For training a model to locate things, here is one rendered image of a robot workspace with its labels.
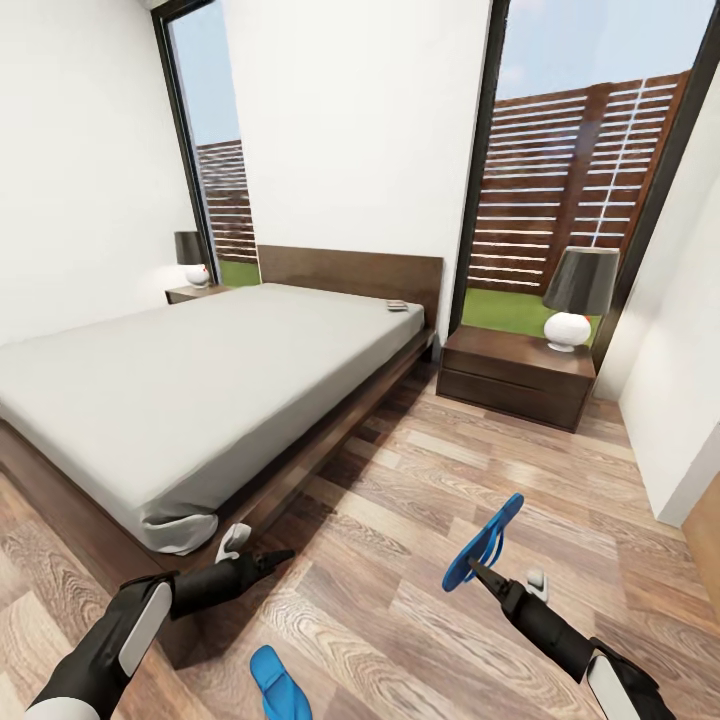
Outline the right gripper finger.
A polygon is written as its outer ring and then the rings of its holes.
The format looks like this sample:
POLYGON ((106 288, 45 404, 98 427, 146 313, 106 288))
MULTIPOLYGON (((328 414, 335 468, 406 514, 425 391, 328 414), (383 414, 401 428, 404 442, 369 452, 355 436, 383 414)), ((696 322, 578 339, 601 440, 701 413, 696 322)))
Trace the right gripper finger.
POLYGON ((510 592, 512 582, 515 580, 505 579, 502 575, 489 569, 487 565, 480 564, 471 557, 467 557, 466 562, 471 566, 472 571, 476 572, 476 576, 496 595, 496 598, 500 598, 501 604, 504 604, 506 592, 510 592))

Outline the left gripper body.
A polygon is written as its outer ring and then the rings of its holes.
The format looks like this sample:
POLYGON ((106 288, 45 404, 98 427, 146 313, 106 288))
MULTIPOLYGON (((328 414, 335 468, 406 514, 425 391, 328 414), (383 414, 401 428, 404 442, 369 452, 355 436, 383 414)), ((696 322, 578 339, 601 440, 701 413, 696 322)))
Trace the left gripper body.
POLYGON ((252 551, 244 552, 238 559, 203 567, 200 572, 204 593, 201 609, 238 599, 258 581, 252 551))

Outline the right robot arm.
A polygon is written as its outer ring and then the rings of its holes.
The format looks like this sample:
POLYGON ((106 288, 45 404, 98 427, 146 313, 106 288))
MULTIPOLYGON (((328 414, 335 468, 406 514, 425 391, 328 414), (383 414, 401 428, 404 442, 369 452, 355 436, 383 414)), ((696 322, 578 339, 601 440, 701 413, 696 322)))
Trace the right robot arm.
POLYGON ((500 598, 511 625, 562 667, 579 685, 585 673, 607 720, 677 720, 662 704, 659 684, 637 664, 600 639, 587 639, 550 607, 547 573, 529 569, 527 585, 466 558, 476 576, 500 598), (594 650, 603 655, 591 659, 594 650))

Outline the sandal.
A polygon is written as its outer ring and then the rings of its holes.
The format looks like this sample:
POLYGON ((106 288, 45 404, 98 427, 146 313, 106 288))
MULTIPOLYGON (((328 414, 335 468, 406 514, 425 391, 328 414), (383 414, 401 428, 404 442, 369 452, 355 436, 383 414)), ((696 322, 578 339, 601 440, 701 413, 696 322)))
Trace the sandal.
POLYGON ((264 645, 253 654, 250 671, 263 694, 264 711, 270 720, 312 720, 305 694, 272 646, 264 645))
POLYGON ((468 583, 477 577, 476 572, 472 571, 471 566, 466 562, 467 557, 471 557, 491 569, 503 548, 504 528, 521 510, 523 504, 524 496, 516 493, 485 528, 468 543, 468 546, 452 562, 443 578, 442 586, 446 592, 450 593, 462 582, 468 583))

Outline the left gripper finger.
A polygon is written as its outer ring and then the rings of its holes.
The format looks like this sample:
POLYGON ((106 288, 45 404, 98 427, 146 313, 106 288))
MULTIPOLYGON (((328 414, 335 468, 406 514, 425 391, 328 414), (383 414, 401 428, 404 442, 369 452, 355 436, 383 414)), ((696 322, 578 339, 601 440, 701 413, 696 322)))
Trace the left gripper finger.
POLYGON ((274 569, 276 565, 288 560, 294 556, 294 550, 279 550, 277 552, 264 552, 256 556, 256 560, 253 560, 255 566, 255 575, 259 580, 262 578, 262 574, 274 569))

